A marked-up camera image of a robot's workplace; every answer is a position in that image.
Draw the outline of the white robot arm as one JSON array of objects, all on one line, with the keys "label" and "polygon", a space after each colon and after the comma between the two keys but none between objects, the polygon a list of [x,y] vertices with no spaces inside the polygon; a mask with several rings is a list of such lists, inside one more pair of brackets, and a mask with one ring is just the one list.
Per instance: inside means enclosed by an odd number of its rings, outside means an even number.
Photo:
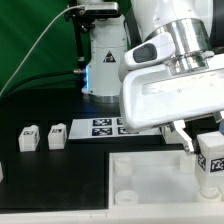
[{"label": "white robot arm", "polygon": [[117,102],[131,132],[168,126],[187,152],[188,120],[224,110],[224,0],[81,0],[92,18],[85,92]]}]

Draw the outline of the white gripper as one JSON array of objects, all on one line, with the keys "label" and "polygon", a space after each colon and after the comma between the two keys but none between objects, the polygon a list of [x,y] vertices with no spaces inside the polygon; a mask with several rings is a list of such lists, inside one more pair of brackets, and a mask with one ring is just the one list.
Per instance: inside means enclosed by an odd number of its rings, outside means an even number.
[{"label": "white gripper", "polygon": [[184,120],[224,110],[224,54],[207,59],[208,68],[172,76],[161,64],[130,72],[120,91],[120,113],[129,131],[171,124],[185,152],[194,154]]}]

